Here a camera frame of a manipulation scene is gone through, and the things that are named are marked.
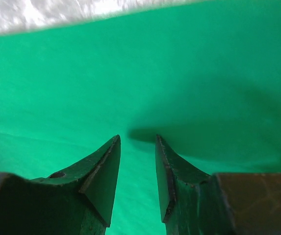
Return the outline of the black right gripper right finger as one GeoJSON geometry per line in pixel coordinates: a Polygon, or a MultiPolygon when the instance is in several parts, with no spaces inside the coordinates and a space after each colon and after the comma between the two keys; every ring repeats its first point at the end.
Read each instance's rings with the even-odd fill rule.
{"type": "Polygon", "coordinates": [[[168,235],[231,235],[233,223],[216,176],[155,139],[155,167],[161,221],[168,235]]]}

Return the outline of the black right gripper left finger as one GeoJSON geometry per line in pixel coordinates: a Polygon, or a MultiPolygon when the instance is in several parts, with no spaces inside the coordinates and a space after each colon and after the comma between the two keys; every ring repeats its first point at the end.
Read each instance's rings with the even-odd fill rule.
{"type": "Polygon", "coordinates": [[[110,227],[121,138],[47,178],[32,181],[40,202],[31,235],[103,235],[110,227]]]}

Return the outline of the green t shirt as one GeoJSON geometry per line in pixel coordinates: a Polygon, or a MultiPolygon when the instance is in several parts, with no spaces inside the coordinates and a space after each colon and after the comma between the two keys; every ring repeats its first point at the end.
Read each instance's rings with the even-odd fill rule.
{"type": "Polygon", "coordinates": [[[216,172],[281,172],[281,0],[209,0],[0,36],[0,171],[47,177],[121,137],[109,235],[163,235],[160,134],[216,172]]]}

